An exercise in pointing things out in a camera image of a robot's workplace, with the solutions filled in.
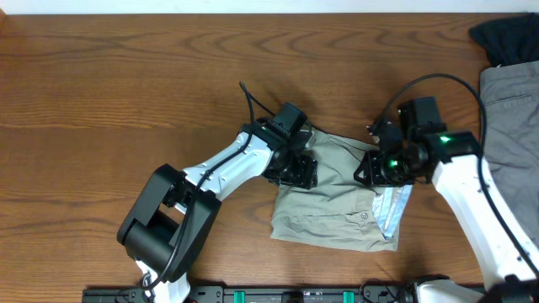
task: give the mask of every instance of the wire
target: wire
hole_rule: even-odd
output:
[[[401,94],[403,94],[406,90],[411,88],[416,83],[421,82],[421,81],[426,80],[426,79],[431,79],[431,78],[434,78],[434,77],[443,77],[443,78],[447,78],[447,79],[451,79],[453,81],[459,82],[464,87],[466,87],[467,90],[470,91],[470,93],[472,93],[473,97],[478,102],[478,105],[479,105],[479,118],[481,120],[481,125],[480,125],[480,130],[479,130],[481,141],[479,143],[480,150],[479,150],[479,155],[478,155],[478,158],[479,158],[479,160],[478,160],[478,177],[479,177],[479,183],[481,184],[481,190],[483,191],[485,199],[487,200],[488,205],[490,206],[491,210],[493,211],[494,216],[496,217],[496,219],[498,219],[499,224],[504,229],[505,233],[507,234],[507,236],[509,237],[509,239],[511,240],[511,242],[515,246],[516,250],[519,252],[522,259],[524,259],[524,261],[530,267],[533,274],[539,279],[539,270],[537,270],[537,267],[531,261],[530,257],[528,256],[528,253],[524,250],[524,248],[522,248],[522,246],[520,245],[520,243],[516,239],[515,235],[511,231],[511,229],[507,226],[507,223],[505,223],[504,218],[499,213],[498,208],[496,207],[496,204],[493,202],[492,197],[490,196],[490,193],[488,192],[488,185],[485,182],[485,179],[484,179],[484,176],[483,176],[483,153],[484,153],[485,141],[486,141],[486,138],[487,138],[487,111],[485,109],[485,105],[484,105],[483,101],[481,100],[481,96],[475,90],[475,88],[473,88],[468,82],[460,79],[459,77],[455,77],[453,75],[444,74],[444,73],[434,73],[434,74],[419,77],[419,78],[413,80],[412,82],[406,84],[403,88],[401,88],[389,100],[389,102],[387,102],[386,108],[383,110],[382,115],[380,116],[380,119],[372,126],[372,129],[376,129],[376,127],[382,121],[385,121],[385,119],[387,117],[387,113],[389,112],[389,109],[395,103],[395,101],[398,99],[398,97],[400,97]]]
[[[249,91],[247,90],[247,88],[245,87],[245,84],[243,84],[243,82],[240,81],[239,86],[240,86],[240,88],[242,88],[243,92],[245,93],[245,98],[247,99],[247,103],[248,103],[248,106],[249,106],[249,114],[250,114],[250,119],[251,119],[251,131],[249,132],[247,140],[242,145],[242,147],[240,147],[237,151],[233,152],[230,156],[222,159],[216,165],[214,165],[213,167],[211,167],[210,169],[205,171],[204,175],[202,175],[202,178],[200,179],[200,181],[195,186],[195,191],[193,192],[193,194],[191,196],[190,205],[192,205],[196,201],[196,197],[198,195],[198,192],[199,192],[200,188],[202,187],[202,184],[208,179],[208,177],[210,177],[221,165],[225,164],[226,162],[228,162],[229,160],[231,160],[235,156],[237,156],[240,153],[244,152],[245,149],[247,148],[249,142],[251,141],[251,138],[253,136],[253,130],[254,130],[254,112],[253,112],[253,102],[251,100],[252,95],[249,93]],[[264,109],[266,109],[262,104],[260,104],[258,102],[257,102],[257,104],[260,105],[261,107],[263,107]],[[149,290],[154,289],[166,277],[167,272],[170,270],[170,268],[172,267],[172,264],[174,263],[174,261],[176,260],[176,257],[178,256],[179,247],[181,246],[182,239],[184,238],[185,229],[187,227],[187,223],[189,222],[189,218],[191,217],[191,213],[192,213],[192,207],[188,206],[187,210],[185,211],[185,216],[184,216],[184,221],[182,222],[182,226],[179,228],[178,238],[176,239],[176,243],[174,243],[173,251],[170,254],[170,257],[168,258],[168,261],[167,261],[167,264],[165,265],[165,268],[163,269],[161,274],[159,274],[157,276],[157,278],[153,282],[151,282],[149,285],[144,285],[144,283],[141,283],[141,288],[143,290],[149,291]]]
[[[382,284],[386,290],[387,290],[387,293],[394,299],[394,301],[392,302],[396,302],[398,301],[397,297],[391,292],[391,290],[389,289],[389,287],[387,286],[387,284],[384,283],[384,281],[380,280],[380,279],[376,279],[376,278],[370,278],[370,279],[367,279],[367,281],[363,282],[363,284],[360,286],[360,295],[361,297],[363,297],[363,300],[366,301],[367,303],[374,303],[373,301],[365,298],[365,294],[363,293],[363,289],[365,288],[365,286],[367,285],[367,283],[369,283],[370,281],[376,281],[380,284]]]
[[[265,110],[268,114],[271,114],[272,116],[275,117],[275,113],[272,112],[270,109],[268,109],[267,107],[265,107],[260,101],[258,101],[250,92],[247,92],[247,90],[245,90],[244,92],[248,93],[248,97],[251,98],[261,109]]]

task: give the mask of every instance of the folded cloth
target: folded cloth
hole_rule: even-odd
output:
[[[539,61],[481,73],[485,157],[499,192],[539,247]]]
[[[470,36],[487,51],[492,66],[510,66],[539,60],[539,16],[497,19],[480,24]]]
[[[398,222],[411,186],[368,189],[354,180],[366,151],[375,146],[315,130],[306,150],[318,161],[318,185],[281,185],[271,237],[362,252],[397,250]]]

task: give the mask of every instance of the black cloth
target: black cloth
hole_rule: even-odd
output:
[[[487,51],[492,66],[510,66],[539,61],[539,15],[497,19],[469,31],[474,41]]]

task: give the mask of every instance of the gray fabric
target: gray fabric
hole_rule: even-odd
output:
[[[494,182],[539,246],[539,61],[481,74],[488,118],[485,157]]]

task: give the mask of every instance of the green clip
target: green clip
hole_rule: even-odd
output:
[[[354,303],[354,292],[345,291],[343,292],[343,303]]]
[[[245,291],[234,292],[234,303],[245,303]]]

